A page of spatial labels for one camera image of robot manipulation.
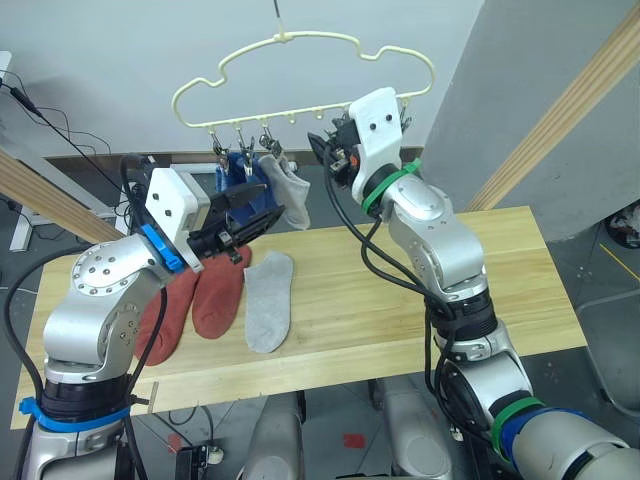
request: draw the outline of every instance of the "wooden board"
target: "wooden board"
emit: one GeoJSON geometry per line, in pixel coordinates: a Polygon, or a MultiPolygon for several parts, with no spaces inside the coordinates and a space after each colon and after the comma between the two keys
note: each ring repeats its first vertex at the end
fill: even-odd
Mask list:
{"type": "Polygon", "coordinates": [[[488,210],[495,207],[639,60],[640,4],[631,9],[575,80],[487,180],[473,197],[467,210],[488,210]]]}
{"type": "MultiPolygon", "coordinates": [[[[529,208],[474,212],[459,218],[482,241],[496,310],[519,353],[585,345],[529,208]]],[[[376,241],[396,258],[406,260],[386,230],[381,229],[376,241]]],[[[173,356],[161,365],[146,367],[136,387],[135,393],[148,398],[158,382],[153,411],[423,369],[420,298],[366,270],[359,243],[345,228],[265,235],[251,246],[253,264],[261,262],[269,250],[284,252],[295,261],[292,326],[286,341],[271,354],[247,348],[244,296],[235,323],[218,340],[199,337],[188,318],[173,356]]],[[[66,292],[72,262],[73,258],[66,257],[45,267],[27,342],[36,365],[42,365],[44,359],[44,323],[66,292]]],[[[434,348],[434,362],[437,355],[434,348]]],[[[17,398],[31,394],[23,371],[17,398]]],[[[146,407],[134,409],[134,413],[146,411],[146,407]]],[[[26,417],[14,415],[12,428],[23,427],[25,422],[26,417]]]]}
{"type": "Polygon", "coordinates": [[[122,233],[0,149],[0,192],[62,228],[91,242],[122,238],[122,233]]]}

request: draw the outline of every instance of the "red sock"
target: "red sock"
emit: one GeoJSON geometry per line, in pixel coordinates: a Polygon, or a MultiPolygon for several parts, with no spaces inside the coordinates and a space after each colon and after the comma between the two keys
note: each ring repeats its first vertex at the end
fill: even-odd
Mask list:
{"type": "Polygon", "coordinates": [[[236,318],[244,268],[251,261],[251,249],[244,246],[238,250],[242,261],[231,263],[227,255],[218,255],[203,262],[204,271],[200,275],[193,297],[193,325],[198,335],[204,338],[219,338],[236,318]]]}
{"type": "MultiPolygon", "coordinates": [[[[167,287],[167,311],[156,341],[147,359],[147,365],[157,365],[171,356],[178,346],[187,311],[193,298],[196,282],[200,274],[187,270],[176,276],[167,287]]],[[[136,339],[136,357],[140,358],[153,332],[160,311],[160,292],[147,305],[140,320],[140,333],[136,339]]]]}

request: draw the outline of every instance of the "wooden beam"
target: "wooden beam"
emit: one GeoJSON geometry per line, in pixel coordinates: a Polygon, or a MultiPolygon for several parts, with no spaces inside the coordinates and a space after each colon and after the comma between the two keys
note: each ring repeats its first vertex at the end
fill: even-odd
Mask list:
{"type": "Polygon", "coordinates": [[[123,236],[82,204],[10,157],[2,149],[0,172],[0,192],[75,235],[92,243],[117,240],[123,236]]]}
{"type": "Polygon", "coordinates": [[[467,210],[495,207],[640,60],[636,5],[575,80],[473,197],[467,210]]]}

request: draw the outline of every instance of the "gray sock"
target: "gray sock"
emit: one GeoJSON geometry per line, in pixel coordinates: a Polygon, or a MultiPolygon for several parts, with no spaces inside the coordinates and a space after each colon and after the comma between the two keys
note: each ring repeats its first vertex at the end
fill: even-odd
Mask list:
{"type": "Polygon", "coordinates": [[[273,352],[284,342],[291,324],[293,260],[270,251],[262,263],[244,269],[247,311],[244,338],[251,350],[273,352]]]}
{"type": "Polygon", "coordinates": [[[276,202],[285,207],[282,217],[293,228],[298,230],[309,228],[311,220],[306,201],[311,184],[293,173],[284,155],[280,155],[277,159],[273,155],[260,157],[260,168],[271,181],[276,202]]]}

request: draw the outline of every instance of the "white plastic hanger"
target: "white plastic hanger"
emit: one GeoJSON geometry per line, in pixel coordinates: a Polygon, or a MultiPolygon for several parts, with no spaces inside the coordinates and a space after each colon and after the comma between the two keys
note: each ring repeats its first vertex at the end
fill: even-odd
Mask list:
{"type": "Polygon", "coordinates": [[[385,45],[382,48],[380,48],[380,50],[378,50],[378,52],[375,55],[368,55],[362,52],[362,47],[360,46],[360,40],[358,40],[355,37],[352,37],[351,35],[345,35],[342,33],[334,33],[334,32],[316,32],[316,31],[285,32],[284,26],[282,24],[282,19],[280,18],[280,11],[278,9],[277,0],[274,0],[273,3],[276,9],[276,16],[278,19],[279,32],[277,34],[275,34],[272,38],[268,38],[260,42],[252,43],[251,45],[247,45],[246,47],[242,47],[241,49],[236,50],[230,55],[227,55],[226,57],[224,57],[218,64],[218,72],[220,72],[219,80],[212,82],[211,80],[204,77],[196,77],[190,82],[185,83],[182,87],[176,90],[176,93],[173,94],[173,99],[171,100],[171,107],[173,108],[173,112],[178,117],[178,120],[180,120],[184,125],[191,128],[207,128],[209,132],[214,132],[215,127],[220,125],[232,125],[236,130],[240,130],[240,125],[242,123],[250,122],[253,120],[260,122],[260,124],[263,127],[267,126],[267,120],[269,118],[274,118],[274,117],[286,117],[288,118],[290,123],[295,123],[295,116],[302,113],[312,112],[317,119],[322,119],[324,116],[324,112],[326,110],[348,107],[353,101],[342,102],[342,103],[332,103],[328,105],[318,105],[315,107],[297,108],[294,110],[284,110],[282,112],[263,113],[260,115],[251,115],[248,117],[229,118],[226,120],[216,120],[216,121],[202,122],[202,123],[191,123],[186,121],[182,117],[182,114],[178,110],[178,101],[180,100],[180,97],[182,97],[182,95],[187,90],[189,90],[190,88],[194,87],[199,83],[203,83],[211,88],[218,88],[227,82],[227,73],[225,72],[225,67],[232,60],[235,60],[236,58],[244,55],[245,53],[251,52],[253,50],[257,50],[259,48],[266,47],[274,43],[290,42],[295,38],[301,38],[301,37],[334,38],[334,39],[344,40],[344,41],[353,43],[353,45],[356,47],[356,55],[361,60],[375,62],[385,52],[396,52],[396,53],[401,53],[405,55],[411,55],[412,57],[415,57],[420,61],[422,61],[429,70],[429,83],[421,90],[397,94],[396,98],[398,100],[401,100],[403,106],[405,107],[408,105],[410,98],[417,97],[418,95],[424,95],[429,90],[431,90],[431,87],[435,80],[435,71],[434,71],[433,64],[431,63],[431,60],[429,60],[429,58],[426,55],[423,55],[422,53],[416,50],[412,50],[410,48],[397,47],[394,45],[385,45]]]}

